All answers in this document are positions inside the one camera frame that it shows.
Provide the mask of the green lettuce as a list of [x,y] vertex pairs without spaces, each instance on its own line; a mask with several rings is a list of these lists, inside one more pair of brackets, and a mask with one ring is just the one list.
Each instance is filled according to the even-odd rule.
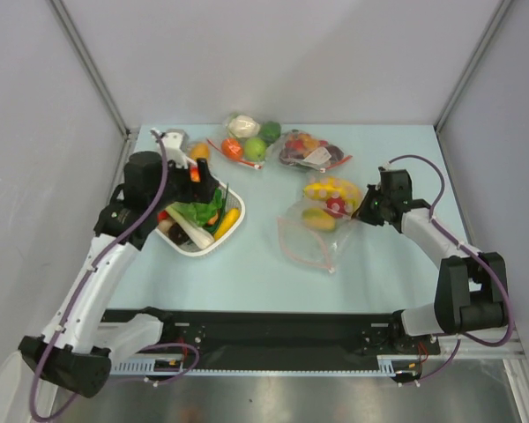
[[173,203],[165,211],[199,249],[207,249],[214,240],[204,226],[217,221],[222,205],[222,190],[217,188],[209,203]]

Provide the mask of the green orange mango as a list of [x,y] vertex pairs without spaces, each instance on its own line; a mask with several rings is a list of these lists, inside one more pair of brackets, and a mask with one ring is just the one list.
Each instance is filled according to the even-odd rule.
[[325,210],[316,207],[303,210],[301,219],[307,228],[321,232],[332,232],[337,225],[337,220],[334,217]]

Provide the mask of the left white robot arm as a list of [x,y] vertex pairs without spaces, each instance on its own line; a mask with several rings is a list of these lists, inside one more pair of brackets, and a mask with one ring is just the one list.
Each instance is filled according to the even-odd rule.
[[94,397],[113,365],[151,346],[165,353],[178,329],[168,311],[147,307],[119,326],[107,345],[96,335],[107,305],[127,268],[158,225],[158,215],[174,203],[209,204],[220,186],[205,159],[178,167],[160,153],[133,153],[101,211],[89,257],[63,305],[39,336],[19,344],[35,376],[82,397]]

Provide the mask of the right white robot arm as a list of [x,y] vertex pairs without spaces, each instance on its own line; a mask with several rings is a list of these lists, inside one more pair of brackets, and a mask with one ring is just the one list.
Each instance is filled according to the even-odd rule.
[[514,322],[507,294],[503,258],[464,244],[436,218],[434,207],[413,198],[405,169],[379,168],[380,182],[369,185],[353,215],[372,226],[391,225],[413,241],[438,269],[433,302],[396,313],[399,325],[389,331],[391,347],[410,353],[425,335],[469,336],[472,331],[504,327],[511,336]]

